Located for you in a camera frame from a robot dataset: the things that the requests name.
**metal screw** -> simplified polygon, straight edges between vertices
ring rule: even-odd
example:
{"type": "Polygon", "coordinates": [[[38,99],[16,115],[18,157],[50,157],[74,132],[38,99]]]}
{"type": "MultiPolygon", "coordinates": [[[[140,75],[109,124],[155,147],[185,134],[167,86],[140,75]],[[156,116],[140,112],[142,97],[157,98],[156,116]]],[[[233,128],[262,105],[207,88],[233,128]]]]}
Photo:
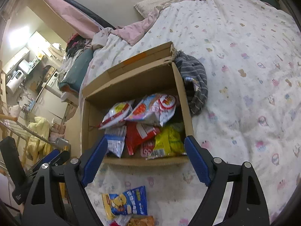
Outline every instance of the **metal screw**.
{"type": "Polygon", "coordinates": [[[42,169],[46,169],[48,166],[49,166],[48,163],[44,163],[44,164],[41,165],[42,169]]]}
{"type": "Polygon", "coordinates": [[[252,165],[251,165],[251,163],[250,162],[245,162],[245,167],[246,168],[250,168],[252,165]]]}
{"type": "Polygon", "coordinates": [[[78,163],[78,159],[77,158],[73,158],[70,162],[71,162],[71,164],[76,164],[76,163],[78,163]]]}
{"type": "Polygon", "coordinates": [[[222,159],[219,158],[219,157],[216,157],[216,158],[213,159],[213,161],[214,161],[215,163],[219,164],[219,163],[222,162],[222,159]]]}

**barcode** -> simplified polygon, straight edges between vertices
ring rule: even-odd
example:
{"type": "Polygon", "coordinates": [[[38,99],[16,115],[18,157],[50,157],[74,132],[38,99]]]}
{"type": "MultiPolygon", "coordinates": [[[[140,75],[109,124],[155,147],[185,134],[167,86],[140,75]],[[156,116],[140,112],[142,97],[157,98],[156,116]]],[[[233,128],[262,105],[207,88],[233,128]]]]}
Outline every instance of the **barcode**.
{"type": "Polygon", "coordinates": [[[165,156],[165,151],[164,151],[164,149],[156,149],[151,152],[150,156],[162,157],[162,156],[165,156]]]}

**patterned bed sheet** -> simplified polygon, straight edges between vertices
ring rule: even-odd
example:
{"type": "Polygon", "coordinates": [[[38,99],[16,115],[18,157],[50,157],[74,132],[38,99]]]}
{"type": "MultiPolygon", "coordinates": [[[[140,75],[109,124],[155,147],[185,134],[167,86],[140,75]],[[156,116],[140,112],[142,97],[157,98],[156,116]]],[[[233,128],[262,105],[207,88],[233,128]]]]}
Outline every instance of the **patterned bed sheet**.
{"type": "MultiPolygon", "coordinates": [[[[106,69],[172,41],[205,66],[209,96],[193,117],[195,138],[213,156],[232,164],[250,161],[272,222],[300,180],[301,37],[292,17],[259,0],[197,0],[161,12],[134,46],[110,34],[94,52],[83,85],[106,69]]],[[[145,185],[148,213],[156,225],[186,226],[206,192],[190,163],[166,167],[102,164],[86,188],[102,222],[101,193],[145,185]]],[[[231,193],[228,184],[215,223],[231,193]]]]}

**open cardboard box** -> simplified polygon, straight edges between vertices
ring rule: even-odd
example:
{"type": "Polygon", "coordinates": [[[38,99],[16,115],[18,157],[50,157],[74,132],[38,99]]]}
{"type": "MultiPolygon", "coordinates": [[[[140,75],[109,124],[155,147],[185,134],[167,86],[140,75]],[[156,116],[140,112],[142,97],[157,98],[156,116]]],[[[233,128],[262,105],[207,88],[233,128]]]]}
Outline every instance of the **open cardboard box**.
{"type": "MultiPolygon", "coordinates": [[[[90,83],[92,85],[86,86],[83,90],[85,101],[82,116],[82,152],[91,148],[103,135],[104,130],[95,127],[103,120],[109,108],[115,103],[142,98],[152,93],[178,95],[185,134],[194,134],[184,83],[175,63],[172,62],[173,58],[173,44],[168,42],[121,62],[98,76],[90,83]]],[[[129,156],[126,145],[121,158],[103,159],[104,163],[127,166],[157,166],[187,161],[187,156],[146,160],[140,156],[140,149],[137,149],[133,156],[129,156]]]]}

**bed sheet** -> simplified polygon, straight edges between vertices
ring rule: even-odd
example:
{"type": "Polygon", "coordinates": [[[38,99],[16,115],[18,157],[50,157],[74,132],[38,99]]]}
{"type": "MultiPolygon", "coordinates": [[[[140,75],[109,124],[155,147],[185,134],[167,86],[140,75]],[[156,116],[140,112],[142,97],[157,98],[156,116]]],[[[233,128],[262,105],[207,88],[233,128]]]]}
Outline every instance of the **bed sheet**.
{"type": "MultiPolygon", "coordinates": [[[[205,66],[209,96],[193,117],[195,138],[213,156],[232,164],[250,161],[273,221],[300,180],[301,38],[292,17],[259,0],[197,0],[161,12],[134,46],[110,34],[94,52],[83,86],[106,69],[172,41],[205,66]]],[[[102,164],[86,188],[100,219],[101,194],[145,185],[156,225],[188,225],[206,187],[190,163],[166,167],[102,164]]],[[[231,185],[215,223],[225,214],[231,185]]]]}

